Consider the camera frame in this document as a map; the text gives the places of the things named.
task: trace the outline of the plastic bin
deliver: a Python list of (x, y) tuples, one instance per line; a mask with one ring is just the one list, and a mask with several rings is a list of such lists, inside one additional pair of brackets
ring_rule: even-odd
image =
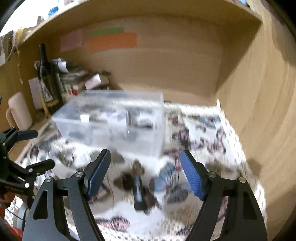
[(85, 91), (53, 116), (63, 138), (120, 153), (159, 157), (164, 140), (163, 94)]

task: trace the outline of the silver bolt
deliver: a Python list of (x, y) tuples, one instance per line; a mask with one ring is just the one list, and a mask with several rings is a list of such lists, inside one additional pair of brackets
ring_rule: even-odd
[(212, 178), (214, 178), (214, 177), (216, 177), (217, 175), (216, 175), (216, 173), (214, 173), (214, 172), (209, 172), (209, 176), (212, 177)]
[(240, 181), (241, 183), (245, 183), (245, 182), (246, 182), (246, 179), (245, 179), (244, 177), (240, 177), (240, 178), (239, 178), (239, 181)]
[(82, 175), (83, 175), (83, 172), (76, 172), (75, 173), (75, 177), (82, 177)]
[(52, 181), (52, 177), (47, 177), (46, 179), (45, 179), (45, 182), (47, 182), (47, 183), (50, 183)]

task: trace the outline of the black wire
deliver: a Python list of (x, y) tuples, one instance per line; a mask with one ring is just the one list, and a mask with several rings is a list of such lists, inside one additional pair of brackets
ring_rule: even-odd
[(20, 218), (19, 216), (17, 216), (17, 215), (15, 215), (12, 211), (10, 211), (10, 210), (8, 210), (8, 209), (6, 209), (8, 212), (10, 212), (12, 215), (14, 215), (14, 216), (16, 216), (17, 218), (19, 218), (20, 220), (22, 220), (23, 221), (23, 219), (22, 218)]

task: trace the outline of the wine bottle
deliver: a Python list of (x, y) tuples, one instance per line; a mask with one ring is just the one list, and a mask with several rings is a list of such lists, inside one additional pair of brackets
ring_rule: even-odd
[(53, 73), (52, 65), (47, 60), (45, 44), (39, 45), (39, 55), (40, 67), (38, 76), (40, 77), (44, 102), (52, 115), (63, 105), (62, 96), (55, 79), (55, 73)]

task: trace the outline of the pink paper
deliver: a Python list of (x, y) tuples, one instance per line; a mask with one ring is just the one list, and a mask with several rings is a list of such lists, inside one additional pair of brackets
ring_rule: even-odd
[(69, 51), (82, 46), (81, 29), (61, 36), (61, 52)]

